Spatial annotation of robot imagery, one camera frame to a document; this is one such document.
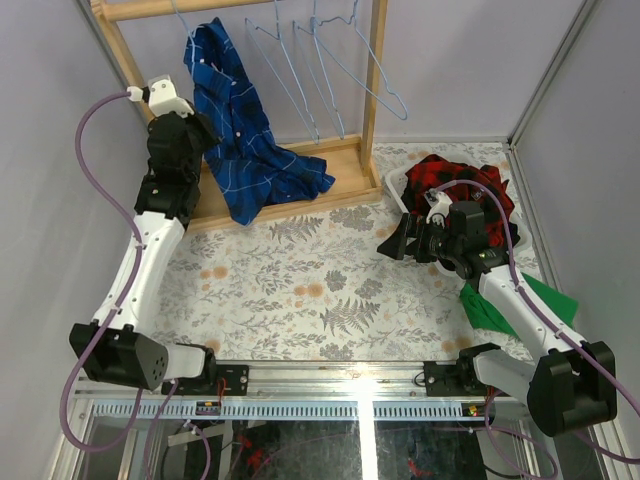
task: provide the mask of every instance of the floral tablecloth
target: floral tablecloth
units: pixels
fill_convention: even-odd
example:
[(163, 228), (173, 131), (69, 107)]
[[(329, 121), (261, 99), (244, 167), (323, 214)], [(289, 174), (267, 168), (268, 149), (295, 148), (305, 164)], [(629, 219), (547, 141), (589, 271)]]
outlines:
[[(428, 153), (511, 178), (497, 143), (374, 148), (381, 176)], [(221, 359), (445, 360), (488, 341), (526, 358), (514, 338), (471, 328), (462, 281), (376, 253), (399, 218), (385, 186), (379, 204), (188, 235), (160, 288), (155, 338), (206, 344)], [(517, 261), (539, 277), (532, 249)]]

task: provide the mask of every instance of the white wall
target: white wall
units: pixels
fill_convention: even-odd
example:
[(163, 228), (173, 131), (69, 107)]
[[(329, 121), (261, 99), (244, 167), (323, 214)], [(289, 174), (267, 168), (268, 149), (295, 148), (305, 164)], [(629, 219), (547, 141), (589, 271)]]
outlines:
[[(36, 479), (60, 434), (69, 330), (91, 318), (127, 241), (73, 150), (82, 114), (119, 86), (72, 1), (5, 2), (0, 39), (0, 477)], [(86, 157), (132, 205), (145, 132), (126, 100), (104, 110), (89, 124)]]
[[(580, 324), (616, 355), (640, 397), (638, 179), (640, 3), (602, 2), (530, 124), (518, 152), (562, 288)], [(640, 419), (620, 399), (635, 456)]]
[[(376, 135), (381, 139), (425, 137), (506, 137), (514, 128), (582, 0), (392, 0), (384, 48), (391, 86), (403, 96), (410, 118), (399, 121), (380, 107)], [(327, 113), (306, 65), (294, 45), (291, 21), (308, 21), (311, 0), (280, 3), (286, 45), (295, 59), (323, 136), (333, 136)], [(319, 1), (321, 18), (348, 16), (351, 1)], [(368, 35), (370, 1), (361, 1), (361, 25)], [(185, 14), (191, 28), (221, 17), (256, 84), (274, 133), (305, 138), (306, 131), (244, 25), (250, 17), (275, 25), (272, 4)], [(146, 78), (170, 73), (183, 94), (191, 80), (182, 64), (186, 33), (175, 16), (121, 22)], [(277, 43), (261, 34), (265, 49), (295, 88)], [(344, 24), (323, 27), (321, 36), (336, 54), (365, 78), (366, 49)], [(313, 53), (310, 44), (303, 44)], [(325, 56), (348, 132), (360, 132), (363, 93)]]

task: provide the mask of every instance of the green fabric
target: green fabric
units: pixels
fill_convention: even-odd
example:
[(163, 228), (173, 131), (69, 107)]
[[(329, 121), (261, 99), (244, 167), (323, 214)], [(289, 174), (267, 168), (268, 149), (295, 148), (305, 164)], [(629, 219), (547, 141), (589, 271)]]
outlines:
[[(573, 328), (573, 317), (578, 311), (578, 302), (529, 275), (524, 274), (524, 279), (553, 313)], [(514, 337), (518, 336), (500, 312), (479, 293), (474, 292), (470, 285), (464, 286), (460, 292), (460, 300), (462, 300), (462, 305), (473, 328), (485, 328), (495, 332), (508, 333)]]

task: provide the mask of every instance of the wooden clothes rack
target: wooden clothes rack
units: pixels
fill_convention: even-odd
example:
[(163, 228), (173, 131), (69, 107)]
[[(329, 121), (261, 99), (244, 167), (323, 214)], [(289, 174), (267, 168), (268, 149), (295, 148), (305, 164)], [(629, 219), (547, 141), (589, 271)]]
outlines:
[[(177, 9), (183, 12), (197, 12), (217, 8), (267, 3), (273, 0), (175, 0)], [(378, 59), (382, 57), (384, 27), (388, 0), (373, 0), (371, 12), (370, 44)], [(92, 0), (91, 8), (104, 38), (111, 48), (122, 72), (130, 85), (146, 86), (131, 50), (118, 28), (118, 22), (139, 18), (174, 15), (171, 0), (132, 0), (124, 3), (107, 3), (106, 0)], [(378, 93), (380, 70), (369, 56), (366, 85)], [(323, 210), (350, 207), (364, 203), (379, 202), (382, 199), (382, 184), (372, 158), (373, 131), (376, 120), (376, 98), (367, 93), (364, 108), (362, 135), (347, 135), (321, 140), (283, 145), (298, 154), (313, 155), (327, 161), (327, 173), (336, 181), (331, 189), (313, 201), (298, 201), (264, 207), (255, 221), (275, 220), (292, 215), (305, 215)], [(151, 111), (144, 108), (148, 120)], [(189, 225), (189, 232), (237, 225), (229, 215), (227, 204), (213, 175), (203, 162), (200, 179), (202, 193), (198, 206)]]

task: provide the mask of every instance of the red and black plaid cloth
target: red and black plaid cloth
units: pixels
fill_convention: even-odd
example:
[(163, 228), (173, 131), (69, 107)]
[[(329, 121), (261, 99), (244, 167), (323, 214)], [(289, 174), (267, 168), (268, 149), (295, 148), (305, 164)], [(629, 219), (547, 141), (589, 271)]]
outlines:
[[(409, 182), (402, 195), (402, 201), (411, 213), (426, 215), (431, 207), (424, 194), (451, 180), (474, 180), (486, 186), (493, 193), (504, 208), (507, 218), (511, 217), (514, 204), (507, 195), (508, 181), (501, 182), (500, 170), (494, 166), (483, 165), (480, 169), (465, 163), (454, 163), (445, 160), (439, 155), (429, 155), (407, 173)], [(484, 210), (484, 218), (489, 234), (489, 243), (492, 247), (501, 247), (505, 244), (504, 229), (500, 212), (493, 201), (478, 188), (471, 185), (455, 185), (446, 190), (453, 202), (475, 200)], [(509, 222), (509, 230), (513, 237), (514, 245), (519, 240), (517, 226)]]

